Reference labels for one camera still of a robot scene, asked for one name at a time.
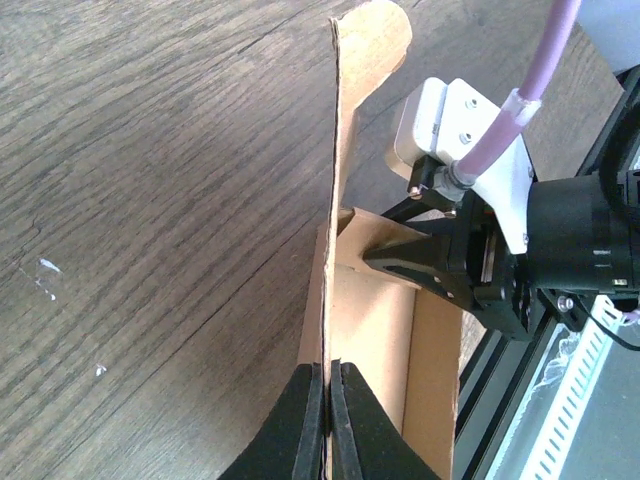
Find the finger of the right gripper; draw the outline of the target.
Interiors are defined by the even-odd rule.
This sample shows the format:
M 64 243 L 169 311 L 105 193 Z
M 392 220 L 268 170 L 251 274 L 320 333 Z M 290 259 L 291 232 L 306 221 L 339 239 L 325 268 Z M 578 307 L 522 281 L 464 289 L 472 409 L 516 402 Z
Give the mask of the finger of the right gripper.
M 368 267 L 409 281 L 465 308 L 465 273 L 455 268 L 450 235 L 422 237 L 366 251 Z
M 439 193 L 427 192 L 419 198 L 407 197 L 385 211 L 382 216 L 398 224 L 428 235 L 455 235 L 463 232 L 463 223 L 457 218 L 446 216 L 456 210 L 458 205 Z M 416 221 L 415 218 L 432 210 L 444 214 L 444 217 L 432 220 Z

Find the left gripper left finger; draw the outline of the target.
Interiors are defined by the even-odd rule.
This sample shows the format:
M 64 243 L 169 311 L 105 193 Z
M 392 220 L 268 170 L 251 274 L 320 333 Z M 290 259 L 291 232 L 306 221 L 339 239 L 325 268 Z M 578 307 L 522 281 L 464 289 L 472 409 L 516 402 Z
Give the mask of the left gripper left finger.
M 325 479 L 325 397 L 322 368 L 300 364 L 258 433 L 223 479 Z

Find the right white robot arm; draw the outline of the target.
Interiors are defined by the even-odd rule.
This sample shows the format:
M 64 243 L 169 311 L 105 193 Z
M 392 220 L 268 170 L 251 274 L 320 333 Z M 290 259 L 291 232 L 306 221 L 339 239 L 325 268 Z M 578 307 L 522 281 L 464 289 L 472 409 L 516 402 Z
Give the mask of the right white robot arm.
M 531 340 L 546 316 L 584 329 L 599 295 L 621 311 L 639 304 L 639 225 L 610 208 L 598 174 L 536 182 L 528 199 L 528 245 L 510 252 L 496 215 L 467 193 L 453 219 L 416 221 L 405 200 L 393 221 L 415 240 L 372 248 L 368 267 L 410 281 L 474 316 L 488 330 Z

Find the small cardboard box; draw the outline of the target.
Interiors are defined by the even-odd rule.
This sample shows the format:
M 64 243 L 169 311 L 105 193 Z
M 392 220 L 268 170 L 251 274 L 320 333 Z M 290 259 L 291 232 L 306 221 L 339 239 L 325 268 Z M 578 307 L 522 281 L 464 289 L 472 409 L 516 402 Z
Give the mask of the small cardboard box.
M 327 477 L 332 477 L 331 362 L 353 363 L 409 447 L 453 475 L 462 313 L 428 291 L 371 269 L 363 254 L 410 230 L 342 204 L 357 145 L 357 111 L 402 64 L 412 39 L 405 11 L 368 1 L 331 20 L 336 59 L 332 187 L 316 243 L 299 359 L 321 366 Z

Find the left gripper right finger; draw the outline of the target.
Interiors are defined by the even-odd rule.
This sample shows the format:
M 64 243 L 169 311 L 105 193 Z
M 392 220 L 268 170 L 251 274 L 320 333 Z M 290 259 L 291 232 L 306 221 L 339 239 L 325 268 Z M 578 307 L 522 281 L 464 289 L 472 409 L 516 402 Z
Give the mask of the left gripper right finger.
M 353 363 L 331 362 L 334 479 L 436 479 L 409 447 Z

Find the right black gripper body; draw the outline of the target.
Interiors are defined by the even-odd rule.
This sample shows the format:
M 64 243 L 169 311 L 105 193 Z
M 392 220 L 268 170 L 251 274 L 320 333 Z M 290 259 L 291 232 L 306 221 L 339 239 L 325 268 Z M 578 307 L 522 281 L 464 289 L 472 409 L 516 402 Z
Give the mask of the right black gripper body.
M 453 298 L 483 327 L 511 340 L 532 340 L 541 312 L 536 290 L 510 252 L 496 214 L 474 192 L 465 194 L 453 220 L 447 267 L 469 290 Z

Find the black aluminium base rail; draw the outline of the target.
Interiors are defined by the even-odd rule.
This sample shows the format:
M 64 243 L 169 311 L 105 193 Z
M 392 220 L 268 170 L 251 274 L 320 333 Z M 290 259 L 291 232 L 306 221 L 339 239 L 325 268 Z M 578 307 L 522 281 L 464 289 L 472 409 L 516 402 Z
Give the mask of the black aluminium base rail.
M 456 479 L 588 479 L 592 463 L 623 461 L 606 449 L 620 389 L 615 358 L 639 357 L 622 335 L 639 308 L 639 73 L 573 178 L 534 189 L 534 256 L 541 289 L 521 341 L 486 334 L 461 376 Z

